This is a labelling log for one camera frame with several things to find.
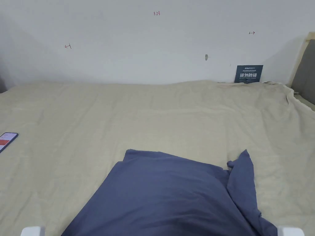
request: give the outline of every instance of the blue pillow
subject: blue pillow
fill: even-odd
[[[127,150],[62,236],[276,236],[257,209],[247,151],[228,166]]]

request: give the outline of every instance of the gray headboard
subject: gray headboard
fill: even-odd
[[[315,104],[315,39],[311,39],[306,47],[291,88]]]

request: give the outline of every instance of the sign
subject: sign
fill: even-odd
[[[263,65],[238,65],[234,83],[250,84],[260,81]]]

